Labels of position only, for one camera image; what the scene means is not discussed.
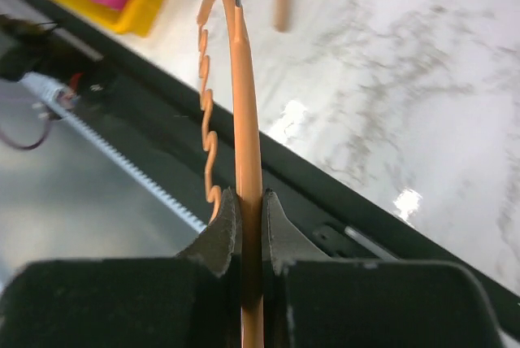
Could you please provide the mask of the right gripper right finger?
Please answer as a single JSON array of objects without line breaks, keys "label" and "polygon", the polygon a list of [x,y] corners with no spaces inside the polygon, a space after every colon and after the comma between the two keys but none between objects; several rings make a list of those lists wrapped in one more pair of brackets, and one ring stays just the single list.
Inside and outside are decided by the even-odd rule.
[{"label": "right gripper right finger", "polygon": [[280,199],[266,189],[262,200],[262,266],[265,275],[280,275],[285,264],[326,261],[329,256],[287,217]]}]

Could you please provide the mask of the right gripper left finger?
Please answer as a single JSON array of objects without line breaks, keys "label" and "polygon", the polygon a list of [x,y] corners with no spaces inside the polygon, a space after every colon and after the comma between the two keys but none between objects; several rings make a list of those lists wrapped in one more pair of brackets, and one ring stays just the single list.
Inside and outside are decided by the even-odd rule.
[{"label": "right gripper left finger", "polygon": [[222,193],[217,216],[175,257],[199,263],[222,277],[235,264],[241,268],[242,215],[239,199],[232,188]]}]

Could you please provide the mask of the orange hanger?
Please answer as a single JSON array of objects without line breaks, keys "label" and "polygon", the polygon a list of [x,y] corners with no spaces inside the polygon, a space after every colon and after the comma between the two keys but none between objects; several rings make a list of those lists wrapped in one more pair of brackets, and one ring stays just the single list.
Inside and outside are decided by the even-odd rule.
[{"label": "orange hanger", "polygon": [[[210,130],[214,100],[206,84],[210,58],[205,24],[216,0],[202,0],[197,16],[202,148],[208,154],[204,179],[206,200],[219,208],[221,189],[212,182],[218,137]],[[222,0],[227,22],[232,72],[236,191],[242,214],[241,345],[264,345],[262,296],[262,165],[254,70],[242,0]]]}]

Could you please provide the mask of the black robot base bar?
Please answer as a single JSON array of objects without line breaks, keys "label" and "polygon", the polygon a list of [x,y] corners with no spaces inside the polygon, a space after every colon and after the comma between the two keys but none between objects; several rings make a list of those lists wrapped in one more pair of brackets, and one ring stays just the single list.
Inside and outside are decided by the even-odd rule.
[{"label": "black robot base bar", "polygon": [[[213,210],[204,179],[234,185],[232,115],[51,1],[1,0],[1,67],[195,231]],[[264,185],[326,253],[457,262],[277,141],[260,145]]]}]

